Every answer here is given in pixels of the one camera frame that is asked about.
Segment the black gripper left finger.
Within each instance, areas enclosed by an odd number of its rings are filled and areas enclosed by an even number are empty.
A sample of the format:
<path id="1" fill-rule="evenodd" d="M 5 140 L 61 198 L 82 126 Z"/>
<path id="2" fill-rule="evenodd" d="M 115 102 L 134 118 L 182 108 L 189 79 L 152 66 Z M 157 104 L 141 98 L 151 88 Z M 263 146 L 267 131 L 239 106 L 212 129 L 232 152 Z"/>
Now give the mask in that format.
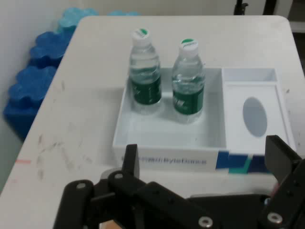
<path id="1" fill-rule="evenodd" d="M 125 229 L 214 228 L 214 216 L 156 182 L 141 181 L 139 171 L 138 146 L 127 145 L 121 169 L 97 184 L 65 186 L 53 227 L 97 229 L 114 220 Z"/>

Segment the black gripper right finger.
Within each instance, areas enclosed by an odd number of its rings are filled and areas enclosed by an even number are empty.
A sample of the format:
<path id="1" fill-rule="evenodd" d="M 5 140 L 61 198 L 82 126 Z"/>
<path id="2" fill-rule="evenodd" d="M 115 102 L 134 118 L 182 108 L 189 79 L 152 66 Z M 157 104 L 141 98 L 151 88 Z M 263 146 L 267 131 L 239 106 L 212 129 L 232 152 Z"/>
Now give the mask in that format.
<path id="1" fill-rule="evenodd" d="M 305 160 L 279 136 L 265 141 L 265 166 L 274 175 L 278 189 L 258 218 L 262 229 L 305 227 Z"/>

